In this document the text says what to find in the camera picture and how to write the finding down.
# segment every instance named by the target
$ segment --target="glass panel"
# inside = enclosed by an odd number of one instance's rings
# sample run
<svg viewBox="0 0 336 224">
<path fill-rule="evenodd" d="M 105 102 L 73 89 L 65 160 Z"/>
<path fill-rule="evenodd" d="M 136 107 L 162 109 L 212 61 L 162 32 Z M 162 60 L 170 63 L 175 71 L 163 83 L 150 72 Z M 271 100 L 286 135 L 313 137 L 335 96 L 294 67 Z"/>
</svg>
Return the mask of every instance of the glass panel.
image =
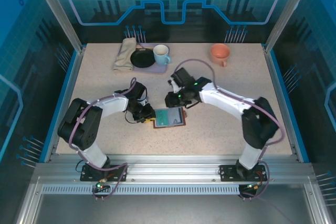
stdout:
<svg viewBox="0 0 336 224">
<path fill-rule="evenodd" d="M 336 173 L 335 2 L 301 0 L 274 47 L 286 93 L 318 175 L 329 170 Z"/>
<path fill-rule="evenodd" d="M 60 0 L 82 42 L 265 42 L 287 0 Z"/>
<path fill-rule="evenodd" d="M 0 6 L 0 195 L 7 199 L 0 200 L 0 216 L 13 223 L 73 49 L 45 0 L 0 0 Z M 23 141 L 30 136 L 40 142 Z"/>
</svg>

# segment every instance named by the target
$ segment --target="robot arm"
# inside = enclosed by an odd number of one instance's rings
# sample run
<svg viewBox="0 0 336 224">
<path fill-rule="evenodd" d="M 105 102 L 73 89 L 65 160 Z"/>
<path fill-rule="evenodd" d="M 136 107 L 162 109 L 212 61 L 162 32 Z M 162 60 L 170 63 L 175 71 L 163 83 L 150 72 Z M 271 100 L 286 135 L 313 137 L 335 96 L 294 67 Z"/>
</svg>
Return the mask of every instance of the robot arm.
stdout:
<svg viewBox="0 0 336 224">
<path fill-rule="evenodd" d="M 244 98 L 222 88 L 216 89 L 210 80 L 204 77 L 195 80 L 184 68 L 172 74 L 169 84 L 173 87 L 173 92 L 169 92 L 165 98 L 167 107 L 186 107 L 195 100 L 196 103 L 204 102 L 214 105 L 242 122 L 243 136 L 247 144 L 237 161 L 236 168 L 242 178 L 246 177 L 258 163 L 266 142 L 274 136 L 278 126 L 244 101 L 254 103 L 274 116 L 268 101 L 265 98 L 258 100 Z"/>
<path fill-rule="evenodd" d="M 137 82 L 134 88 L 125 95 L 108 100 L 101 100 L 92 106 L 79 124 L 72 139 L 72 146 L 77 148 L 89 163 L 99 168 L 109 168 L 110 161 L 96 143 L 100 120 L 117 112 L 129 111 L 136 122 L 145 122 L 155 118 L 155 111 L 147 101 L 146 87 Z M 91 102 L 76 98 L 72 101 L 59 128 L 58 135 L 67 143 L 74 129 L 77 118 Z"/>
</svg>

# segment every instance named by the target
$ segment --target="speckled tabletop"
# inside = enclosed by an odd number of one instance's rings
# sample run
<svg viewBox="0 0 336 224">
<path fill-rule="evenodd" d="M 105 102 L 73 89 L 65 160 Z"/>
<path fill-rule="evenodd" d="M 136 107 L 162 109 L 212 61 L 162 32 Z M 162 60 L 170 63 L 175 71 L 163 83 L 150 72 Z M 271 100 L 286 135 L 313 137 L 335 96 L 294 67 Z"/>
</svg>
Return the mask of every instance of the speckled tabletop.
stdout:
<svg viewBox="0 0 336 224">
<path fill-rule="evenodd" d="M 94 100 L 127 89 L 132 77 L 148 89 L 149 102 L 154 109 L 165 108 L 164 98 L 172 88 L 167 81 L 183 60 L 196 58 L 209 63 L 211 44 L 167 44 L 172 63 L 164 74 L 144 72 L 115 72 L 112 66 L 121 44 L 88 44 L 79 70 L 72 99 Z M 231 55 L 228 66 L 211 63 L 220 87 L 248 98 L 268 99 L 276 117 L 283 125 L 261 44 L 228 44 Z M 198 62 L 187 62 L 184 68 L 195 79 L 212 78 L 210 70 Z M 279 131 L 273 138 L 279 137 Z M 209 104 L 200 103 L 187 110 L 186 125 L 154 129 L 152 123 L 129 124 L 124 113 L 104 118 L 99 127 L 97 143 L 106 154 L 134 155 L 230 155 L 241 154 L 245 147 L 241 123 L 232 115 Z M 60 139 L 57 153 L 72 154 Z M 286 138 L 270 147 L 266 155 L 291 154 Z"/>
</svg>

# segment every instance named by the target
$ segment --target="beige cloth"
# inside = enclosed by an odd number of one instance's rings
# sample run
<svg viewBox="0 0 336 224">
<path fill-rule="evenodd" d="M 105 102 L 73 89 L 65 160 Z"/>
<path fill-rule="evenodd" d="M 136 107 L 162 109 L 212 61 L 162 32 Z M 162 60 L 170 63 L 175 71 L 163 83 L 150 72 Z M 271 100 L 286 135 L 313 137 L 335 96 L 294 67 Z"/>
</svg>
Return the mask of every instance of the beige cloth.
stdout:
<svg viewBox="0 0 336 224">
<path fill-rule="evenodd" d="M 126 38 L 122 41 L 120 52 L 113 64 L 113 71 L 133 70 L 131 55 L 136 49 L 136 43 L 135 38 Z"/>
</svg>

